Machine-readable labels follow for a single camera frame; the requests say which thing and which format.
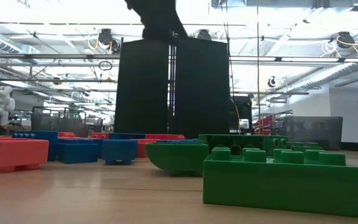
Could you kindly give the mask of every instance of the red toy brick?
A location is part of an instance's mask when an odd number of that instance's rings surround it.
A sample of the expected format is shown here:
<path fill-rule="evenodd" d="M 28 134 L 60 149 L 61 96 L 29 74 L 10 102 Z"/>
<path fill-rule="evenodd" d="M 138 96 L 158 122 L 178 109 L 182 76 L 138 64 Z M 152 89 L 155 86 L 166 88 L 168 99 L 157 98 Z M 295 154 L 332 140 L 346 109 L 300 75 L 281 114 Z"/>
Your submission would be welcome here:
<path fill-rule="evenodd" d="M 91 133 L 91 138 L 109 138 L 109 133 Z"/>
<path fill-rule="evenodd" d="M 67 138 L 67 137 L 72 138 L 72 137 L 75 137 L 75 134 L 74 133 L 69 133 L 69 132 L 59 132 L 57 134 L 57 136 L 60 137 L 60 138 Z"/>
<path fill-rule="evenodd" d="M 157 139 L 135 139 L 137 140 L 137 154 L 138 158 L 147 158 L 146 144 L 150 142 L 156 142 Z"/>
<path fill-rule="evenodd" d="M 0 172 L 38 169 L 48 160 L 47 140 L 0 140 Z"/>
<path fill-rule="evenodd" d="M 146 134 L 146 139 L 181 140 L 185 139 L 185 136 L 182 134 Z"/>

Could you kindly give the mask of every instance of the white robot figure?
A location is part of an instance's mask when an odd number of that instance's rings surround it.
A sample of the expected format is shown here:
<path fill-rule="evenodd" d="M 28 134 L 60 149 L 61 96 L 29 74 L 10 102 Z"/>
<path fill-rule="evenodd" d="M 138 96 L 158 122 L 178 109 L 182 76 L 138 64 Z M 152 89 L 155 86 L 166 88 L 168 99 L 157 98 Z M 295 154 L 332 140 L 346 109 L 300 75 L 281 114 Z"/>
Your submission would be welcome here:
<path fill-rule="evenodd" d="M 9 112 L 15 109 L 15 100 L 11 98 L 12 87 L 0 86 L 0 124 L 7 125 Z"/>

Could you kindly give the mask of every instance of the wooden table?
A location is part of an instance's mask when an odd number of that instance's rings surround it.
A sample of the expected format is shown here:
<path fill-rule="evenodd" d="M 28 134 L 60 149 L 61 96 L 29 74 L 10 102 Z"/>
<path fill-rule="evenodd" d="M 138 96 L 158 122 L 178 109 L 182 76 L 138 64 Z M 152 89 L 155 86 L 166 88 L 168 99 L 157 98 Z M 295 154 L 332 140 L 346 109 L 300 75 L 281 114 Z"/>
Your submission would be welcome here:
<path fill-rule="evenodd" d="M 358 165 L 358 152 L 347 152 Z M 64 165 L 0 174 L 0 223 L 358 223 L 358 218 L 203 204 L 203 180 L 131 166 Z"/>

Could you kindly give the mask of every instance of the green toy brick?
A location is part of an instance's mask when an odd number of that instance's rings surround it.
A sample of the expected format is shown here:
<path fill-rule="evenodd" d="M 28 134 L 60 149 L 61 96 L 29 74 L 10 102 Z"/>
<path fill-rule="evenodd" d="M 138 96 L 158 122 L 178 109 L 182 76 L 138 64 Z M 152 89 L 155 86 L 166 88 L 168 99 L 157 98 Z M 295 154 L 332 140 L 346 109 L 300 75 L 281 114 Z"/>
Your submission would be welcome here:
<path fill-rule="evenodd" d="M 228 160 L 217 152 L 204 161 L 204 203 L 358 217 L 358 167 L 344 154 L 244 149 Z"/>
<path fill-rule="evenodd" d="M 230 152 L 228 148 L 220 150 Z M 146 152 L 155 166 L 168 171 L 171 175 L 201 176 L 203 175 L 203 161 L 208 156 L 208 145 L 153 142 L 146 144 Z"/>
<path fill-rule="evenodd" d="M 265 150 L 268 156 L 273 155 L 273 149 L 286 148 L 288 138 L 285 136 L 246 136 L 240 134 L 200 134 L 200 142 L 208 144 L 209 153 L 215 147 L 228 147 L 232 155 L 241 155 L 245 147 Z"/>

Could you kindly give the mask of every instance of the wall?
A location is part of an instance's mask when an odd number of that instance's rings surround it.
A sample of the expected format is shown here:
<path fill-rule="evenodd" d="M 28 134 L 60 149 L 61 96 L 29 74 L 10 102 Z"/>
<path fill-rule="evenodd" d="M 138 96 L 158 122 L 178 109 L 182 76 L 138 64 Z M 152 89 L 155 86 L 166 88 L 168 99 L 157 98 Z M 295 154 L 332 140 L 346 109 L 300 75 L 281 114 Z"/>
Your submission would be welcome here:
<path fill-rule="evenodd" d="M 293 95 L 286 104 L 271 104 L 263 113 L 281 113 L 292 110 L 294 116 L 330 116 L 329 87 L 324 85 L 320 90 L 310 90 L 309 95 Z"/>
<path fill-rule="evenodd" d="M 342 142 L 358 142 L 358 88 L 331 87 L 331 116 L 342 116 Z"/>

